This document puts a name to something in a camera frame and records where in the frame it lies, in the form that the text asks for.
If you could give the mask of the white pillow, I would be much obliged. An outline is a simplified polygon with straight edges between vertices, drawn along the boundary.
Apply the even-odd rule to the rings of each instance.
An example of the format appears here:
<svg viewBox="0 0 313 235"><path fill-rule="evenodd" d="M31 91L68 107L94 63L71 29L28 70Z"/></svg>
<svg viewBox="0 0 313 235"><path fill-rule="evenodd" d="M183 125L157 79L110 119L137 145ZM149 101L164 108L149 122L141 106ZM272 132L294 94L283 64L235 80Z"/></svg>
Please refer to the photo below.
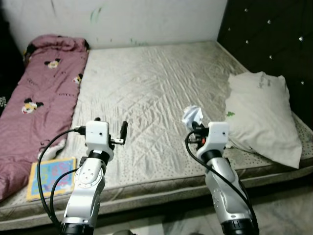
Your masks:
<svg viewBox="0 0 313 235"><path fill-rule="evenodd" d="M229 144L271 161L299 168L302 143L295 127L284 76L243 72L228 77L225 100Z"/></svg>

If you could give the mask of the colourful children's book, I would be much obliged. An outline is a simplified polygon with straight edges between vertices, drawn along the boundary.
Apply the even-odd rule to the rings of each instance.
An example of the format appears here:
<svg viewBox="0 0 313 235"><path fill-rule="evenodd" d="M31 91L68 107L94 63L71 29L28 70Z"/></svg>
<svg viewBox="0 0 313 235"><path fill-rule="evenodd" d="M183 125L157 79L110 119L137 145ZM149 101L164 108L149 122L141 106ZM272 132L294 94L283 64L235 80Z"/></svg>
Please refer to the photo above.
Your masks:
<svg viewBox="0 0 313 235"><path fill-rule="evenodd" d="M32 163L29 182L27 184L27 193L25 199L27 201L37 201L40 199L38 179L36 172L37 163ZM44 197L50 196L51 189L54 182L60 175L77 168L77 161L75 158L54 159L49 161L42 161L40 164L41 186L44 192ZM74 188L74 174L69 174L63 177L58 182L54 195L58 196L65 193L70 193Z"/></svg>

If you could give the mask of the white quilted mattress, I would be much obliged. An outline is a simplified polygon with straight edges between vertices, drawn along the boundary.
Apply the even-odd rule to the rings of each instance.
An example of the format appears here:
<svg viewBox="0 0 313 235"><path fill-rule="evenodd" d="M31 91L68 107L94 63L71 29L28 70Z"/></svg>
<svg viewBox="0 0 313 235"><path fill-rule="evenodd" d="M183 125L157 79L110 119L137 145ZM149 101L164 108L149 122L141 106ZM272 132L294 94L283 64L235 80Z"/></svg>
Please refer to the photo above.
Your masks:
<svg viewBox="0 0 313 235"><path fill-rule="evenodd" d="M118 136L128 122L127 143L116 146L107 165L99 217L208 195L203 166L183 146L183 110L195 104L204 123L224 120L228 77L247 71L215 41L92 50L71 125L61 131L100 117ZM313 172L312 132L293 115L303 147L298 169L236 148L225 151L246 188ZM40 200L28 200L27 193L22 188L0 202L0 235L51 224Z"/></svg>

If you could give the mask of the pink cartoon mouse blanket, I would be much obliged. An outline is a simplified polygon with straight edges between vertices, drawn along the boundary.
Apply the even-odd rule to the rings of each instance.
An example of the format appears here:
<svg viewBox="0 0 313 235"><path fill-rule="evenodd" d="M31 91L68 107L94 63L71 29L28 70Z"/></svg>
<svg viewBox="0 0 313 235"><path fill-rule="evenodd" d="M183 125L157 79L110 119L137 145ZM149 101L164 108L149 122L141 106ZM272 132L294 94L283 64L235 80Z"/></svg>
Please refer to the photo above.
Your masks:
<svg viewBox="0 0 313 235"><path fill-rule="evenodd" d="M0 114L0 202L22 190L43 148L64 147L88 61L87 40L39 36L24 54L25 72Z"/></svg>

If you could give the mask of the white paper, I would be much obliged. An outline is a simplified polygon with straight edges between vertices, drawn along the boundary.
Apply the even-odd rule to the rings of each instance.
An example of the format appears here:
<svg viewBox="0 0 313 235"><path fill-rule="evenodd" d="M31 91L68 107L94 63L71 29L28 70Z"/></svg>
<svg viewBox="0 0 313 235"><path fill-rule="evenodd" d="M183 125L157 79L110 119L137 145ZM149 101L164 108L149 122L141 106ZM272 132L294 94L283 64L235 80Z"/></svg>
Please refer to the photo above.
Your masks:
<svg viewBox="0 0 313 235"><path fill-rule="evenodd" d="M189 107L186 107L183 112L181 121L188 131L193 131L196 126L202 125L203 114L201 107L190 105Z"/></svg>

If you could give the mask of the black tufted headboard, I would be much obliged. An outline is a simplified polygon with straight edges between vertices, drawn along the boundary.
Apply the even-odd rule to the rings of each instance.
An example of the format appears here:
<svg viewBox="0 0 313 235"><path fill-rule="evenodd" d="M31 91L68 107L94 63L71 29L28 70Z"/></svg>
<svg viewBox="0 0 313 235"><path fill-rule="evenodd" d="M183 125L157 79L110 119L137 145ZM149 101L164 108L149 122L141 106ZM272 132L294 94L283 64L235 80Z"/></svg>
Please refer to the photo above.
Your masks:
<svg viewBox="0 0 313 235"><path fill-rule="evenodd" d="M227 0L218 42L250 72L284 76L291 110L313 125L312 0Z"/></svg>

